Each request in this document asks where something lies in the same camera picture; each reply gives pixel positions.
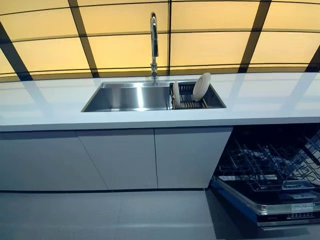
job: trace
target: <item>open dishwasher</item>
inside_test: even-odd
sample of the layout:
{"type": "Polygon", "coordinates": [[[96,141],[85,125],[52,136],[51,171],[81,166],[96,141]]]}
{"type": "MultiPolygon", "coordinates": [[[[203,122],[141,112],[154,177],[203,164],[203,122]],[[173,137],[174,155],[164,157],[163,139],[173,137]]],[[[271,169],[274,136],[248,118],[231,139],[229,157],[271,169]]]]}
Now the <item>open dishwasher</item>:
{"type": "Polygon", "coordinates": [[[259,227],[320,223],[320,125],[235,127],[211,186],[259,227]]]}

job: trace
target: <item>cabinet door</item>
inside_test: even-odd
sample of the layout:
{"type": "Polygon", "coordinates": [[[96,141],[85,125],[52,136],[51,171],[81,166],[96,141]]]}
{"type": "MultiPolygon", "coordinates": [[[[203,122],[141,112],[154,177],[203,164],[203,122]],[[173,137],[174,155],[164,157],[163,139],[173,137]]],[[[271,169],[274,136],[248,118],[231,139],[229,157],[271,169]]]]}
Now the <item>cabinet door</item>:
{"type": "Polygon", "coordinates": [[[77,131],[108,189],[157,188],[153,129],[77,131]]]}
{"type": "Polygon", "coordinates": [[[106,190],[74,131],[0,136],[0,190],[106,190]]]}
{"type": "Polygon", "coordinates": [[[232,127],[154,130],[159,188],[207,188],[232,127]]]}

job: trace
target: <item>label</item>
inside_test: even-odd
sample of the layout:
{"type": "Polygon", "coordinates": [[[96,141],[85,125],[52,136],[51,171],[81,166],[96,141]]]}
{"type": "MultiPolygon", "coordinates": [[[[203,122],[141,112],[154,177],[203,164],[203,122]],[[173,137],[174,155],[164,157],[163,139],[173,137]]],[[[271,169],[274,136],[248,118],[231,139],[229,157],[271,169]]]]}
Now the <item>label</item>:
{"type": "Polygon", "coordinates": [[[305,211],[305,210],[313,210],[314,204],[313,203],[298,203],[291,205],[292,211],[305,211]]]}

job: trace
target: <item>dishwasher rack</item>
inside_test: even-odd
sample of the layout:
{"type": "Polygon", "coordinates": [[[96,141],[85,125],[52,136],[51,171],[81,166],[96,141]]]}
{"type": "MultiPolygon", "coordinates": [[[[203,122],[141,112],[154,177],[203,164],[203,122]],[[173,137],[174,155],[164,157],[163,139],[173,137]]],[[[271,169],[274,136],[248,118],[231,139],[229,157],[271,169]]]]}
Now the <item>dishwasher rack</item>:
{"type": "Polygon", "coordinates": [[[320,187],[320,131],[306,144],[239,143],[232,138],[215,175],[223,181],[245,181],[253,191],[306,191],[320,187]]]}
{"type": "MultiPolygon", "coordinates": [[[[180,103],[181,109],[207,109],[208,105],[204,98],[200,101],[194,101],[192,99],[192,94],[194,90],[194,83],[180,83],[179,93],[180,93],[180,103]]],[[[170,95],[174,95],[173,84],[170,84],[170,95]]],[[[172,101],[173,109],[176,109],[175,101],[172,101]]]]}

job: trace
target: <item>chrome faucet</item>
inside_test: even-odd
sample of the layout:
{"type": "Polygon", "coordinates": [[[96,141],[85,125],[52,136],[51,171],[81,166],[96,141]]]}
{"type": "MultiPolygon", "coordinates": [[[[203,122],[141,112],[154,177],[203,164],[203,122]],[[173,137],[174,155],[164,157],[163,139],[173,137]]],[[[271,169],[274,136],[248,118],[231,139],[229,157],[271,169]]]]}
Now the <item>chrome faucet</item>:
{"type": "Polygon", "coordinates": [[[153,82],[156,83],[156,79],[158,76],[156,57],[159,56],[159,53],[158,53],[157,18],[154,12],[151,13],[151,18],[150,18],[150,33],[151,33],[151,51],[152,51],[151,76],[153,77],[153,82]]]}

